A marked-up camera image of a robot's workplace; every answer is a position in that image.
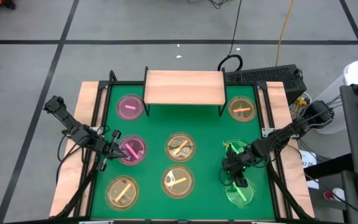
white cylinder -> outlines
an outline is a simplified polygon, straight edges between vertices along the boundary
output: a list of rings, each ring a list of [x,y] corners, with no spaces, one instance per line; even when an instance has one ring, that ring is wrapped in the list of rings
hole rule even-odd
[[[343,74],[338,77],[327,89],[325,89],[315,100],[323,100],[325,103],[329,103],[340,95],[339,87],[342,85],[358,84],[358,61],[353,62],[345,67]],[[343,129],[346,129],[345,116],[341,105],[342,103],[335,103],[330,107],[338,106],[334,109],[335,116],[331,124],[321,129],[315,129],[320,134],[334,134]]]

